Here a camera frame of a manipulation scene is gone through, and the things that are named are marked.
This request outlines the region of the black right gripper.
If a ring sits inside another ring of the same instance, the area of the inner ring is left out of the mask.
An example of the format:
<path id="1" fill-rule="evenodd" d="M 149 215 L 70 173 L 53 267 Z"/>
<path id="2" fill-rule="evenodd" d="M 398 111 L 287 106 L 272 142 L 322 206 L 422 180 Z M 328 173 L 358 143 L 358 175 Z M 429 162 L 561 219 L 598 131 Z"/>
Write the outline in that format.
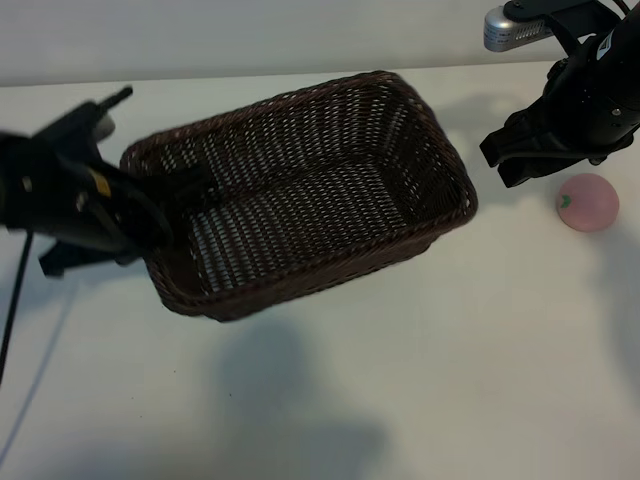
<path id="1" fill-rule="evenodd" d="M 603 162 L 639 128 L 639 49 L 583 48 L 547 74 L 542 110 L 512 114 L 480 144 L 507 188 L 579 161 Z"/>

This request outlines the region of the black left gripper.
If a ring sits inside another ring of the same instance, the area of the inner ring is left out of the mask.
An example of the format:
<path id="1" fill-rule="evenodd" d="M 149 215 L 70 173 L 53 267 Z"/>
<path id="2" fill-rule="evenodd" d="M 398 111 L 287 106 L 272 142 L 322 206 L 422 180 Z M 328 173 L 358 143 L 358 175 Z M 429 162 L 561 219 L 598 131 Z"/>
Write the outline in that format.
<path id="1" fill-rule="evenodd" d="M 113 101 L 88 101 L 30 138 L 39 158 L 28 178 L 34 199 L 27 228 L 55 239 L 40 258 L 48 277 L 105 262 L 128 265 L 170 245 L 174 233 L 166 214 L 142 182 L 107 163 L 98 149 L 115 124 Z M 218 202 L 220 188 L 205 167 L 166 176 L 164 193 L 180 206 Z"/>

